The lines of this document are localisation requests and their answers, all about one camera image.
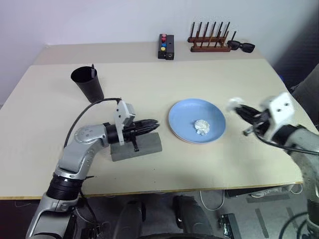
blue plate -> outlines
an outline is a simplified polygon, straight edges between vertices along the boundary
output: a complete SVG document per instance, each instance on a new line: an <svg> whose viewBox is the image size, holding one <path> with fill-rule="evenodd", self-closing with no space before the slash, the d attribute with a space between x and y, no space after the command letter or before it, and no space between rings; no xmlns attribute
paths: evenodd
<svg viewBox="0 0 319 239"><path fill-rule="evenodd" d="M209 123L207 135L196 133L196 120ZM201 99L186 99L176 103L169 111L168 122L177 137L190 143L209 143L221 137L226 129L223 113L210 102Z"/></svg>

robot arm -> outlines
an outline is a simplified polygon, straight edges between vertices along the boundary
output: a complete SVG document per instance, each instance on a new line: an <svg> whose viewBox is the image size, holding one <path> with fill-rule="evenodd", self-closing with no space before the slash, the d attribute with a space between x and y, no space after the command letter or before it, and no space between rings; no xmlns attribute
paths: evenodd
<svg viewBox="0 0 319 239"><path fill-rule="evenodd" d="M252 124L244 135L254 132L264 143L284 149L300 168L308 200L308 231L311 238L319 238L319 135L290 125L294 109L288 93L265 100L261 107L260 112L238 99L228 105L229 110Z"/></svg>
<svg viewBox="0 0 319 239"><path fill-rule="evenodd" d="M115 125L109 123L85 126L74 134L74 140L64 148L58 161L48 190L32 218L26 238L64 238L73 232L75 220L73 208L79 200L83 181L95 154L112 143L131 141L138 151L136 136L151 132L159 124L154 119L133 122L132 105L120 101L114 113Z"/></svg>

beige tabletop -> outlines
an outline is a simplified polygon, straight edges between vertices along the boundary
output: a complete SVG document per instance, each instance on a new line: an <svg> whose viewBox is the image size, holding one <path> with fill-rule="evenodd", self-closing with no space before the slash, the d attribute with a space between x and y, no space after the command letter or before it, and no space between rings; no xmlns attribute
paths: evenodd
<svg viewBox="0 0 319 239"><path fill-rule="evenodd" d="M113 52L122 49L119 45L130 50ZM149 53L155 43L145 43L147 47L140 47L140 56L131 56L127 62L124 57L137 52L137 43L119 45L53 46L44 49L35 65L29 67L0 110L0 199L40 198L47 190L66 134L89 104L70 74L91 63L95 63L105 97L122 97L133 104L136 120L159 121L157 132L163 151L118 162L111 160L110 148L100 151L88 173L95 177L83 184L85 194L235 189L302 182L299 168L287 154L253 135L245 137L242 130L249 125L225 110L232 97L242 97L246 104L258 108L264 98L286 91L257 51L252 55L241 51L199 53L200 60L197 53L188 53L189 45L181 43L176 44L176 60L165 61ZM85 54L79 55L87 48L95 49L91 54L96 60L89 53L87 61ZM180 56L184 58L179 59L177 49L183 51ZM171 132L168 112L176 102L187 98L210 101L222 110L226 131L221 138L196 145ZM294 106L296 122L317 132L295 100ZM113 123L114 109L115 103L96 105L75 128Z"/></svg>

gray foam block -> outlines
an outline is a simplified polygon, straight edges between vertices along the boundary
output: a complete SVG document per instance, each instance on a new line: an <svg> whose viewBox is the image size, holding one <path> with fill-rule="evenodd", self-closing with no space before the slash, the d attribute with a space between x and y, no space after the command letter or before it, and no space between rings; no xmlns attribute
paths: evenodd
<svg viewBox="0 0 319 239"><path fill-rule="evenodd" d="M112 161L119 161L162 151L159 133L139 135L136 137L136 141L140 149L138 152L134 152L134 147L131 142L125 143L123 146L120 146L119 143L111 144Z"/></svg>

black cup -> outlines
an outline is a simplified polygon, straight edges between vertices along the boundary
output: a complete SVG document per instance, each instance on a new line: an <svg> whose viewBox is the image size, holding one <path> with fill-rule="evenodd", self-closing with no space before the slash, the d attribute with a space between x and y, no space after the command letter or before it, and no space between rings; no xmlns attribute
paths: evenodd
<svg viewBox="0 0 319 239"><path fill-rule="evenodd" d="M80 67L72 72L71 79L80 87L89 102L93 103L104 99L96 69L94 69L94 78L92 78L90 66Z"/></svg>

